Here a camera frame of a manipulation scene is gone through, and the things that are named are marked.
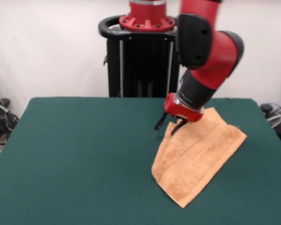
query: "black joint cover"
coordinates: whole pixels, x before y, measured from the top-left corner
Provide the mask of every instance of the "black joint cover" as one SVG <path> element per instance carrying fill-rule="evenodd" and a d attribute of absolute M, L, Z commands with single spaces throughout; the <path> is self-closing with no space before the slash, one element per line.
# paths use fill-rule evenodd
<path fill-rule="evenodd" d="M 221 31 L 221 32 L 225 33 L 226 35 L 228 35 L 232 39 L 232 41 L 236 45 L 236 48 L 237 48 L 237 51 L 238 51 L 237 60 L 236 60 L 236 62 L 234 64 L 234 67 L 233 67 L 233 69 L 231 71 L 231 74 L 232 74 L 234 69 L 239 64 L 241 58 L 243 57 L 243 54 L 244 54 L 244 42 L 243 42 L 242 38 L 238 34 L 236 34 L 236 33 L 233 33 L 231 31 Z"/>
<path fill-rule="evenodd" d="M 176 42 L 183 66 L 188 69 L 202 67 L 212 47 L 212 30 L 209 22 L 197 15 L 181 14 L 178 17 Z"/>
<path fill-rule="evenodd" d="M 215 90 L 201 84 L 190 70 L 185 72 L 181 88 L 177 93 L 178 98 L 188 107 L 200 110 L 214 95 Z"/>

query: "green felt surface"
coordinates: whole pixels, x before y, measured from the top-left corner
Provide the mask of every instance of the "green felt surface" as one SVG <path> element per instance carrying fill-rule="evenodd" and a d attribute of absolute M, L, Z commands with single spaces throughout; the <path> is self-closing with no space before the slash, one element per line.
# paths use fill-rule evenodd
<path fill-rule="evenodd" d="M 281 143 L 255 102 L 213 99 L 248 138 L 185 209 L 151 176 L 163 99 L 36 98 L 0 157 L 0 225 L 281 225 Z"/>

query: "folded towel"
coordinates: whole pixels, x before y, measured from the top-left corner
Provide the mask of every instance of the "folded towel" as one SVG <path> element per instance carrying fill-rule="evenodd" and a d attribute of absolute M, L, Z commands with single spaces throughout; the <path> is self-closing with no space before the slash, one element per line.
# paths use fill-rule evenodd
<path fill-rule="evenodd" d="M 173 136 L 169 123 L 152 166 L 166 194 L 184 208 L 209 183 L 245 141 L 246 135 L 228 125 L 214 108 L 197 123 L 187 123 Z"/>

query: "white wall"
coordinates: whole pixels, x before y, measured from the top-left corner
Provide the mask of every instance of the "white wall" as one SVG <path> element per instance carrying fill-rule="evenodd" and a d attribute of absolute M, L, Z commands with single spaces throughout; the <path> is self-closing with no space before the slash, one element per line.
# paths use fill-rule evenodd
<path fill-rule="evenodd" d="M 128 0 L 0 0 L 0 96 L 18 115 L 36 96 L 107 96 L 97 25 L 128 11 Z M 178 0 L 168 12 L 178 14 Z M 216 96 L 281 103 L 281 1 L 226 0 L 217 28 L 237 32 L 246 50 Z"/>

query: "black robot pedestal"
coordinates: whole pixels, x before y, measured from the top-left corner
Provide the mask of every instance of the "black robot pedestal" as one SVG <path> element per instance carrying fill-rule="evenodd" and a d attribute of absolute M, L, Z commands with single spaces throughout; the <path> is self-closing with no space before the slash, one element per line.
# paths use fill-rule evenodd
<path fill-rule="evenodd" d="M 118 24 L 120 16 L 99 23 L 107 38 L 110 97 L 163 98 L 177 91 L 179 62 L 175 30 L 167 32 L 127 31 Z"/>

